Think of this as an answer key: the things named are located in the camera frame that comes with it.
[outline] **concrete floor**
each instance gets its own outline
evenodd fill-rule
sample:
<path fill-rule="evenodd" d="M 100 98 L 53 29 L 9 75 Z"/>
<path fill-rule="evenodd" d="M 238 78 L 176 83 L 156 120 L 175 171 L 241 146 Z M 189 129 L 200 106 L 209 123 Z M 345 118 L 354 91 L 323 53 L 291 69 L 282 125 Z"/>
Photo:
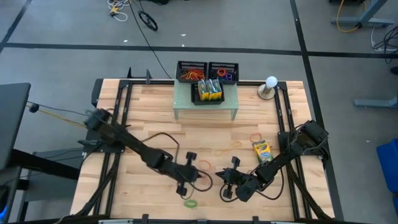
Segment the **concrete floor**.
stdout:
<path fill-rule="evenodd" d="M 0 0 L 0 39 L 6 35 L 24 0 Z M 149 42 L 163 47 L 219 47 L 300 50 L 288 0 L 173 0 L 157 6 L 143 2 L 158 22 L 158 32 L 143 28 Z M 375 53 L 371 29 L 345 34 L 330 24 L 338 6 L 328 1 L 297 0 L 309 51 Z M 398 21 L 397 1 L 389 1 L 377 17 Z M 343 15 L 360 14 L 362 6 L 346 6 Z M 107 16 L 105 1 L 33 0 L 9 43 L 145 46 L 134 19 L 118 22 Z M 376 29 L 375 41 L 389 30 Z M 241 79 L 302 80 L 310 100 L 301 56 L 207 52 L 158 52 L 166 71 L 173 74 L 178 60 L 237 62 Z M 396 110 L 362 109 L 357 98 L 387 99 L 398 90 L 398 77 L 383 59 L 310 57 L 323 119 L 330 133 L 341 206 L 346 221 L 398 223 L 376 154 L 376 147 L 398 135 Z M 90 109 L 96 78 L 125 77 L 129 67 L 142 76 L 148 68 L 154 78 L 165 78 L 148 51 L 23 49 L 6 47 L 0 53 L 0 83 L 29 82 L 29 100 L 71 110 Z M 74 114 L 61 113 L 81 121 Z M 25 113 L 16 148 L 26 152 L 79 147 L 83 129 L 43 114 Z M 37 202 L 27 219 L 66 215 L 71 198 Z"/>

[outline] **white ball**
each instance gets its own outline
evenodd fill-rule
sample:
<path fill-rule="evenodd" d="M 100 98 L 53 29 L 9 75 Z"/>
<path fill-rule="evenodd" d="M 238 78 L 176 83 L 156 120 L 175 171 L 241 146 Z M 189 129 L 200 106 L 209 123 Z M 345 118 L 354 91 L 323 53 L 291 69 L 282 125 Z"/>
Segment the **white ball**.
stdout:
<path fill-rule="evenodd" d="M 276 79 L 275 77 L 268 77 L 266 79 L 266 84 L 267 87 L 274 88 L 278 84 L 278 79 Z"/>

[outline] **black basket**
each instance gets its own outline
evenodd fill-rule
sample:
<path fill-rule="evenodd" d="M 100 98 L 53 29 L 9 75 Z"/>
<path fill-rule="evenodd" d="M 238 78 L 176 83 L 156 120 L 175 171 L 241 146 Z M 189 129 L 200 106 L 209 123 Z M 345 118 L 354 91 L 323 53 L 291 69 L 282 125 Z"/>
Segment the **black basket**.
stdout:
<path fill-rule="evenodd" d="M 191 101 L 194 105 L 220 105 L 222 102 L 225 101 L 224 88 L 223 88 L 222 83 L 220 83 L 220 88 L 222 91 L 220 100 L 202 101 L 202 100 L 200 100 L 200 96 L 199 96 L 198 84 L 192 83 L 191 84 Z"/>
<path fill-rule="evenodd" d="M 205 74 L 205 79 L 207 79 L 207 62 L 182 62 L 178 61 L 177 63 L 177 70 L 175 72 L 175 78 L 178 79 L 180 82 L 184 83 L 195 83 L 199 80 L 187 80 L 184 78 L 180 78 L 185 72 L 189 69 L 201 70 L 203 74 Z"/>
<path fill-rule="evenodd" d="M 225 80 L 218 77 L 217 71 L 219 69 L 225 69 L 227 73 L 232 74 L 232 80 Z M 224 63 L 224 62 L 209 62 L 209 79 L 216 79 L 226 85 L 234 85 L 239 81 L 239 64 L 238 63 Z"/>

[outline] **green rubber band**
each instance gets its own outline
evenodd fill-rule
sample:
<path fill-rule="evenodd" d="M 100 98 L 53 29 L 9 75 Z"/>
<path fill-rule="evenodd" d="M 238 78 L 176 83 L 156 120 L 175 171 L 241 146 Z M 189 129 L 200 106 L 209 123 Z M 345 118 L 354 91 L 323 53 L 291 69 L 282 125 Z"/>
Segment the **green rubber band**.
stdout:
<path fill-rule="evenodd" d="M 196 200 L 186 200 L 184 202 L 184 206 L 187 208 L 195 209 L 198 206 L 198 202 Z"/>

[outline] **wooden table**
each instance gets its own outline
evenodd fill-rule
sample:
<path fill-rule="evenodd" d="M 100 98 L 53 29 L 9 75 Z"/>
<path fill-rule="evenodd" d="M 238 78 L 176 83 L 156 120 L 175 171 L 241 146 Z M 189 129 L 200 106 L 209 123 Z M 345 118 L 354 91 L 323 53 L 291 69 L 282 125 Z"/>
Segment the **wooden table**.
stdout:
<path fill-rule="evenodd" d="M 99 108 L 108 109 L 114 106 L 118 82 L 116 79 L 104 80 L 98 101 Z M 287 86 L 295 124 L 311 119 L 303 83 L 287 82 Z M 239 200 L 224 203 L 219 198 L 223 181 L 215 175 L 215 172 L 232 166 L 232 156 L 240 158 L 240 171 L 247 172 L 258 165 L 249 140 L 254 133 L 261 133 L 262 138 L 270 142 L 272 155 L 278 155 L 276 134 L 279 125 L 275 101 L 260 99 L 257 96 L 258 86 L 238 86 L 239 111 L 235 121 L 230 120 L 227 111 L 181 111 L 180 119 L 175 120 L 172 108 L 173 87 L 133 85 L 127 119 L 130 126 L 127 129 L 138 139 L 161 131 L 171 134 L 181 145 L 179 163 L 184 164 L 185 154 L 192 151 L 197 153 L 195 166 L 207 169 L 208 165 L 201 161 L 211 164 L 209 173 L 214 180 L 213 188 L 203 193 L 195 191 L 192 199 L 198 202 L 198 207 L 194 210 L 186 208 L 183 206 L 184 201 L 175 193 L 176 181 L 150 170 L 136 153 L 126 149 L 119 165 L 111 217 L 141 218 L 142 214 L 147 213 L 151 219 L 251 220 L 253 216 L 258 216 L 260 220 L 293 220 L 285 170 L 284 191 L 280 199 L 275 201 L 254 194 L 246 203 Z M 175 143 L 165 136 L 158 136 L 146 144 L 175 154 Z M 220 155 L 219 150 L 227 151 Z M 83 207 L 97 188 L 103 157 L 102 153 L 92 153 L 83 164 L 71 209 L 72 214 Z M 316 156 L 301 158 L 308 191 L 325 213 L 334 217 L 321 160 Z M 198 180 L 196 184 L 198 188 L 203 189 L 208 181 Z M 264 193 L 273 197 L 279 193 L 280 185 L 279 172 L 274 183 Z M 300 214 L 304 217 L 301 195 L 297 188 L 296 190 Z M 104 212 L 105 204 L 103 200 L 100 213 Z"/>

